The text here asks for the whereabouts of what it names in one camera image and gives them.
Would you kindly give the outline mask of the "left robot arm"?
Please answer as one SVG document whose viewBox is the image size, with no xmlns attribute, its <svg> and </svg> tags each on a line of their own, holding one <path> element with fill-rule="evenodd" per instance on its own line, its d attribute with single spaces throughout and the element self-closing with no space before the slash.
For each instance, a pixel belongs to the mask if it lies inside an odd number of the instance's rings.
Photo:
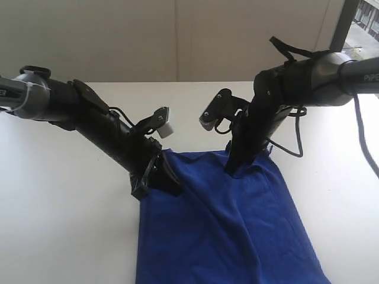
<svg viewBox="0 0 379 284">
<path fill-rule="evenodd" d="M 166 138 L 173 133 L 166 106 L 133 124 L 86 83 L 60 82 L 51 79 L 47 68 L 24 66 L 16 78 L 1 78 L 1 111 L 77 131 L 129 172 L 131 194 L 139 201 L 151 189 L 175 197 L 183 191 L 162 145 L 151 136 L 157 132 Z"/>
</svg>

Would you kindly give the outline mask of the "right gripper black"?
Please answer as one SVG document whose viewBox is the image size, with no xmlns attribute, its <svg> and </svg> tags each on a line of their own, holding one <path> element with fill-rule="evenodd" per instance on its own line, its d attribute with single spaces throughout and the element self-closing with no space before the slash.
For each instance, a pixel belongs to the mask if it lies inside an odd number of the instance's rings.
<svg viewBox="0 0 379 284">
<path fill-rule="evenodd" d="M 288 115 L 287 105 L 253 100 L 232 130 L 224 172 L 233 177 L 250 166 Z"/>
</svg>

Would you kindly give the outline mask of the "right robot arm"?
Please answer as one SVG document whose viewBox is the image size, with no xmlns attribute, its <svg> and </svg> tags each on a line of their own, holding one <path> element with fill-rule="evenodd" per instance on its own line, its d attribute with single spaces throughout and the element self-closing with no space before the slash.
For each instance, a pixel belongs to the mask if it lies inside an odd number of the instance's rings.
<svg viewBox="0 0 379 284">
<path fill-rule="evenodd" d="M 296 118 L 298 134 L 307 107 L 339 107 L 354 101 L 359 145 L 377 174 L 378 165 L 365 141 L 358 96 L 378 93 L 378 58 L 357 61 L 341 52 L 297 49 L 276 37 L 270 42 L 287 61 L 258 73 L 252 100 L 242 100 L 235 111 L 225 172 L 234 175 L 244 164 L 253 163 L 287 117 Z"/>
</svg>

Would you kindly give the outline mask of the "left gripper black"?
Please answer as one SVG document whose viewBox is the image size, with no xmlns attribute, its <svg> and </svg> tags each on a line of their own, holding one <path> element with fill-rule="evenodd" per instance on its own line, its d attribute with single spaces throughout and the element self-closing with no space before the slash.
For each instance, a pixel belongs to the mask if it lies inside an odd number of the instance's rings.
<svg viewBox="0 0 379 284">
<path fill-rule="evenodd" d="M 180 196 L 182 185 L 171 168 L 166 154 L 160 154 L 162 150 L 160 142 L 143 134 L 127 134 L 121 136 L 120 146 L 118 163 L 130 173 L 133 197 L 142 200 L 148 196 L 148 180 L 154 162 L 156 170 L 153 172 L 153 188 L 174 197 Z"/>
</svg>

